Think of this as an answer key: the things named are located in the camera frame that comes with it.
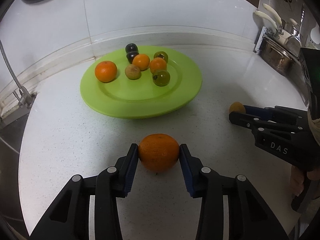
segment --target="tangerine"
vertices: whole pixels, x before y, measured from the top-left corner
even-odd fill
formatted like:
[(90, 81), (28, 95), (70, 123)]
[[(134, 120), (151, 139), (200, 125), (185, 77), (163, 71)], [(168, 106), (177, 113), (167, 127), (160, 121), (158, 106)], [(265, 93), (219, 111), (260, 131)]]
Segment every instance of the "tangerine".
[(134, 57), (132, 64), (140, 68), (141, 71), (146, 70), (149, 66), (150, 58), (146, 54), (139, 54)]
[(231, 113), (233, 111), (245, 114), (244, 105), (241, 104), (240, 102), (232, 103), (231, 106), (229, 107), (229, 113)]
[(117, 76), (117, 73), (117, 66), (112, 61), (102, 61), (94, 70), (96, 78), (104, 83), (114, 80)]
[(156, 57), (150, 62), (150, 71), (153, 74), (158, 69), (167, 70), (167, 63), (163, 58)]
[(163, 172), (179, 159), (179, 144), (167, 134), (150, 134), (138, 146), (139, 159), (150, 171)]

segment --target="pot handle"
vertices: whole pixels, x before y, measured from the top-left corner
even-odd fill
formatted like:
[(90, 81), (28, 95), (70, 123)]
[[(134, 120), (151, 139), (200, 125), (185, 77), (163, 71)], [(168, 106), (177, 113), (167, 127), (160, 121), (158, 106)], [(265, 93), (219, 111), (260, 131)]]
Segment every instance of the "pot handle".
[(278, 30), (277, 25), (276, 25), (276, 22), (275, 22), (273, 19), (271, 19), (271, 17), (270, 17), (269, 15), (267, 15), (267, 14), (261, 12), (261, 11), (258, 11), (258, 10), (255, 11), (254, 13), (255, 13), (256, 15), (258, 15), (259, 17), (261, 17), (261, 18), (263, 18), (263, 19), (266, 19), (266, 20), (268, 20), (269, 22), (271, 22), (272, 26), (273, 26), (276, 30)]
[(291, 22), (291, 24), (292, 24), (293, 26), (297, 26), (297, 25), (298, 25), (298, 23), (297, 23), (294, 19), (292, 19), (292, 18), (290, 18), (289, 21)]
[(274, 15), (274, 17), (276, 18), (276, 22), (277, 22), (280, 26), (282, 26), (281, 17), (280, 17), (279, 14), (276, 12), (276, 10), (273, 9), (270, 5), (267, 5), (267, 4), (265, 4), (265, 3), (263, 3), (262, 6), (263, 6), (264, 8), (266, 8), (266, 10), (268, 10), (269, 12), (271, 12), (271, 13)]
[(278, 50), (276, 50), (273, 46), (270, 47), (269, 52), (271, 52), (271, 50), (274, 50), (275, 52), (280, 54), (280, 56), (282, 57), (282, 60), (285, 58), (284, 55), (281, 52), (279, 52)]

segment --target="faucet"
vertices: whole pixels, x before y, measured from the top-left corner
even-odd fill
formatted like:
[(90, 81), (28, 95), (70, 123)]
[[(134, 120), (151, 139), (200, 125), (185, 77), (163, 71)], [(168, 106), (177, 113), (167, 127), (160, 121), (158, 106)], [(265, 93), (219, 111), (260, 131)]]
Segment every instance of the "faucet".
[(17, 84), (18, 88), (19, 88), (19, 93), (21, 95), (21, 97), (19, 98), (18, 94), (16, 91), (13, 92), (14, 96), (17, 98), (17, 100), (19, 101), (18, 105), (19, 107), (24, 107), (24, 106), (27, 106), (27, 108), (31, 108), (31, 106), (33, 105), (33, 102), (35, 100), (35, 97), (30, 95), (30, 93), (28, 92), (28, 90), (22, 86), (19, 82), (19, 80), (17, 79), (17, 76), (14, 74), (11, 66), (10, 66), (10, 63), (8, 61), (8, 58), (4, 52), (4, 48), (3, 48), (3, 45), (2, 45), (2, 42), (0, 40), (0, 50), (1, 50), (1, 54), (2, 54), (2, 57), (4, 59), (4, 62), (5, 64), (7, 65), (8, 67), (8, 70), (13, 78), (13, 80), (15, 81), (15, 83)]

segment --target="small yellow fruit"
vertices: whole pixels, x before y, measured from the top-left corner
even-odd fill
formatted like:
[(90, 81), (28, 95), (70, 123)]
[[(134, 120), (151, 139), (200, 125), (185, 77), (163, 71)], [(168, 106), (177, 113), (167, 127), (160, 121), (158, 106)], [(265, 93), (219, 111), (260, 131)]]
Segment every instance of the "small yellow fruit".
[(135, 65), (129, 65), (124, 70), (125, 75), (129, 79), (138, 79), (141, 76), (140, 68)]
[(245, 108), (244, 105), (241, 104), (240, 102), (234, 102), (230, 107), (229, 107), (229, 113), (231, 112), (239, 112), (242, 114), (245, 114)]

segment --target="finger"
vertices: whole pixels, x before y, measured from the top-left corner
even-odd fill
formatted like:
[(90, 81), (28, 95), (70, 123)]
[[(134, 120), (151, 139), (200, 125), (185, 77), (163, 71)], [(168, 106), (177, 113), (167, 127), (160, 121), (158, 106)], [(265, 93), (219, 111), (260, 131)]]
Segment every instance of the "finger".
[(319, 180), (320, 179), (320, 168), (317, 168), (313, 171), (307, 172), (307, 176), (311, 180)]
[(290, 183), (292, 183), (292, 181), (296, 181), (298, 185), (302, 185), (304, 182), (304, 174), (302, 170), (293, 165), (291, 166)]
[(302, 185), (298, 185), (298, 184), (290, 184), (290, 191), (292, 192), (292, 194), (294, 194), (295, 196), (299, 196), (303, 189), (304, 189), (304, 186), (303, 184)]

